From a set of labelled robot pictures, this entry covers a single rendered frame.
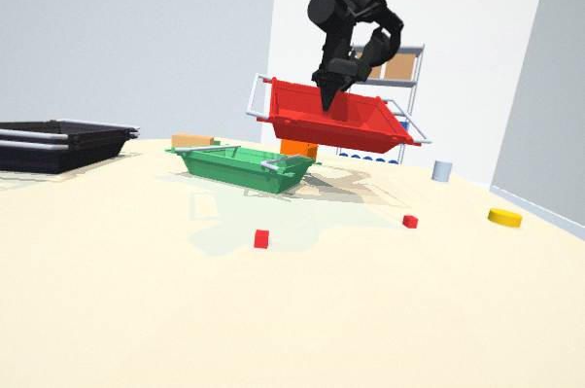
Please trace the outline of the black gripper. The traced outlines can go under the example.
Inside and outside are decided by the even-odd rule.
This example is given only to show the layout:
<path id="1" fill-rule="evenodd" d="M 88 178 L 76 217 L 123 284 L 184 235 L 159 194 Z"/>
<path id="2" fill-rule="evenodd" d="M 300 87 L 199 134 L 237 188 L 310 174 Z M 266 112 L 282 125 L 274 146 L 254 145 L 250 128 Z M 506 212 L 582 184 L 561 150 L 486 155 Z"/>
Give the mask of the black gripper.
<path id="1" fill-rule="evenodd" d="M 330 104 L 339 88 L 347 84 L 345 75 L 357 78 L 359 66 L 355 61 L 347 60 L 353 46 L 351 41 L 341 37 L 327 37 L 323 44 L 322 63 L 312 73 L 311 81 L 321 88 L 323 110 L 328 111 Z"/>

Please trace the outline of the green translucent plastic tray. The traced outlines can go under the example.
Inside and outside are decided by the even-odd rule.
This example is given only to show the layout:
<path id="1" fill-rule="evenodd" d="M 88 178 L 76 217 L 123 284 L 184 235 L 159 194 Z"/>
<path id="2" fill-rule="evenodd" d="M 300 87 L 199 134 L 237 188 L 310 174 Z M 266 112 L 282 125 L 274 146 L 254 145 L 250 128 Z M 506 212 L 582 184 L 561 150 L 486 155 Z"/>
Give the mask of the green translucent plastic tray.
<path id="1" fill-rule="evenodd" d="M 175 152 L 175 148 L 178 147 L 164 149 L 164 152 L 181 156 L 191 175 L 272 194 L 278 194 L 300 183 L 312 163 L 322 165 L 322 162 L 315 162 L 314 158 L 287 159 L 271 163 L 279 167 L 275 171 L 260 163 L 288 155 L 242 147 L 193 152 Z"/>

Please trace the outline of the yellow flat cylinder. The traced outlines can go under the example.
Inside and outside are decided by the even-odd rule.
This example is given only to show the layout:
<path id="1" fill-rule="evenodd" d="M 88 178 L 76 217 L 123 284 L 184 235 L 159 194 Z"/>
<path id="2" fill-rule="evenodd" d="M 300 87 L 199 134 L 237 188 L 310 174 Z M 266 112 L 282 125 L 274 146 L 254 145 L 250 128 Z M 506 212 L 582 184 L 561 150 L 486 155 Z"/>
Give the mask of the yellow flat cylinder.
<path id="1" fill-rule="evenodd" d="M 488 220 L 502 226 L 517 229 L 521 225 L 522 217 L 508 211 L 490 209 Z"/>

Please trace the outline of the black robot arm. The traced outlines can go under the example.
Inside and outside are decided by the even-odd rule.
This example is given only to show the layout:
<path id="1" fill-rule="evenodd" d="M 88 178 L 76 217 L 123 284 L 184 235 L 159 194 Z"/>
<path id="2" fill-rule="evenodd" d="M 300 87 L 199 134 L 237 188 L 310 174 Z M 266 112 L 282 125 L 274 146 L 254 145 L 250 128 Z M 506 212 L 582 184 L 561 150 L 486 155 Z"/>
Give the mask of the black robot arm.
<path id="1" fill-rule="evenodd" d="M 341 37 L 352 40 L 354 26 L 358 23 L 376 22 L 370 40 L 364 46 L 360 58 L 352 50 L 347 60 L 355 61 L 359 66 L 357 78 L 345 75 L 343 85 L 337 91 L 345 92 L 356 81 L 366 81 L 372 67 L 381 66 L 391 60 L 401 45 L 401 32 L 404 23 L 401 18 L 388 8 L 387 0 L 311 0 L 307 14 L 309 19 L 320 27 L 327 37 Z M 387 30 L 389 37 L 383 29 Z"/>

